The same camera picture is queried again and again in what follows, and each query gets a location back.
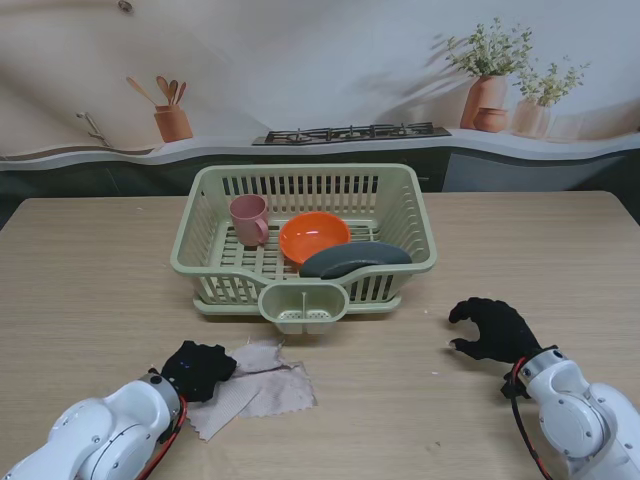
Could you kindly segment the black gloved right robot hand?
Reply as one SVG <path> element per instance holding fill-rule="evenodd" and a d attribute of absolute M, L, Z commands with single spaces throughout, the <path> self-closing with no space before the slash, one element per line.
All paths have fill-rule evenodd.
<path fill-rule="evenodd" d="M 471 297 L 449 313 L 449 322 L 471 321 L 479 331 L 475 341 L 456 338 L 452 347 L 474 360 L 490 359 L 515 364 L 542 351 L 542 347 L 518 311 L 500 300 Z"/>

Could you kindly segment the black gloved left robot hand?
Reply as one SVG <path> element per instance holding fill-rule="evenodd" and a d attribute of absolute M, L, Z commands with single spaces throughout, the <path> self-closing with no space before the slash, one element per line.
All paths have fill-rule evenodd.
<path fill-rule="evenodd" d="M 217 383 L 231 378 L 237 362 L 221 345 L 209 346 L 185 340 L 165 362 L 160 375 L 188 403 L 207 402 Z"/>

